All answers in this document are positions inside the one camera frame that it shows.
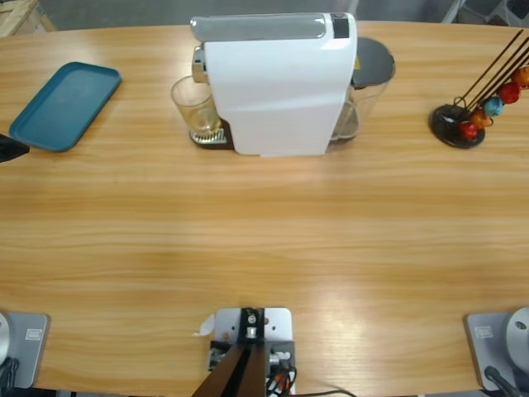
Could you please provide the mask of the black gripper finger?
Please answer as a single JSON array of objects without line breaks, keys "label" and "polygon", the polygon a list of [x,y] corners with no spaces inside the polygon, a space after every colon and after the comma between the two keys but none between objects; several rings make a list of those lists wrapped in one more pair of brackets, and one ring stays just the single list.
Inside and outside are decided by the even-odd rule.
[{"label": "black gripper finger", "polygon": [[15,160],[16,158],[27,154],[30,147],[12,139],[9,136],[0,135],[0,162]]}]

